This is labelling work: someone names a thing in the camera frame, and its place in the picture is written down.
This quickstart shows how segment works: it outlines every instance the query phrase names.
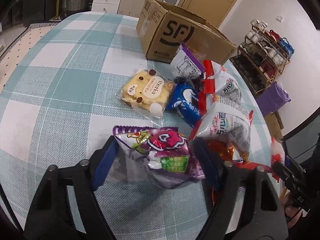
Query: screw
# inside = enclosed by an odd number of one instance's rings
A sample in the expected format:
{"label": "screw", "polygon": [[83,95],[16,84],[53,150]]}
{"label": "screw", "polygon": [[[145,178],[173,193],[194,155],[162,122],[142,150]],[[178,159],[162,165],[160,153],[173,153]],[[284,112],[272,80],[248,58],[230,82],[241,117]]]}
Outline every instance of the screw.
{"label": "screw", "polygon": [[53,165],[50,165],[50,166],[48,167],[48,170],[49,170],[49,171],[54,171],[56,168],[57,168],[57,166],[53,164]]}
{"label": "screw", "polygon": [[262,166],[259,165],[259,166],[257,167],[257,170],[258,170],[258,171],[261,171],[261,172],[264,172],[264,167],[262,167]]}
{"label": "screw", "polygon": [[89,163],[90,163],[89,160],[86,160],[86,159],[80,161],[81,166],[87,166]]}
{"label": "screw", "polygon": [[231,161],[225,161],[223,163],[226,167],[232,167],[232,162]]}

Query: green label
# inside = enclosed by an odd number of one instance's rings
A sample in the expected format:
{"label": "green label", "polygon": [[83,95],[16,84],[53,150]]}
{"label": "green label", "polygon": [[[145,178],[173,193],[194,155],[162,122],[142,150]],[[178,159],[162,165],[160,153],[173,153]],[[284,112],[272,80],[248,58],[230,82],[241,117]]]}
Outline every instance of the green label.
{"label": "green label", "polygon": [[185,172],[188,164],[188,156],[161,157],[162,169],[172,172]]}

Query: table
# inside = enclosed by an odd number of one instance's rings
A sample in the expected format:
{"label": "table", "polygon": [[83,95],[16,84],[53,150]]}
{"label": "table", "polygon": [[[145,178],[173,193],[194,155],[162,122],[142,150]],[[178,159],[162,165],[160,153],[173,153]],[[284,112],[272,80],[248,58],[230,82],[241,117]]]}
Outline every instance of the table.
{"label": "table", "polygon": [[[73,166],[101,148],[115,125],[153,126],[115,94],[140,67],[170,76],[168,64],[146,60],[137,18],[85,12],[72,15],[26,54],[0,95],[0,181],[13,210],[25,219],[35,190],[50,164]],[[270,165],[271,138],[249,89],[237,78],[242,105],[254,110],[249,159]],[[191,129],[176,114],[165,126]],[[72,187],[70,206],[84,231]],[[117,239],[195,239],[207,219],[201,183],[163,190],[135,162],[119,153],[105,184],[95,192]]]}

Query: wall outlet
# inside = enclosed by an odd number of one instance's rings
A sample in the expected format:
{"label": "wall outlet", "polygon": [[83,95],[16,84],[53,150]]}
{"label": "wall outlet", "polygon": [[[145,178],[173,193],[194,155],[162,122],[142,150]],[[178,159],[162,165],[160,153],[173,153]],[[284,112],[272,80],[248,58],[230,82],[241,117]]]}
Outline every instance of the wall outlet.
{"label": "wall outlet", "polygon": [[279,22],[282,22],[282,21],[283,21],[283,17],[279,15],[279,16],[277,17],[277,20],[278,20]]}

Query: yellow cookie package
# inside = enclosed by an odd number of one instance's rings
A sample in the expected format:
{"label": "yellow cookie package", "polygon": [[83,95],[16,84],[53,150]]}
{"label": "yellow cookie package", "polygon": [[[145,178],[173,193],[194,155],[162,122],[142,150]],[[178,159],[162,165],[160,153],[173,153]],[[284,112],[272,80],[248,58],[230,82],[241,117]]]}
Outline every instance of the yellow cookie package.
{"label": "yellow cookie package", "polygon": [[174,83],[154,69],[141,68],[118,95],[126,104],[150,119],[162,119]]}

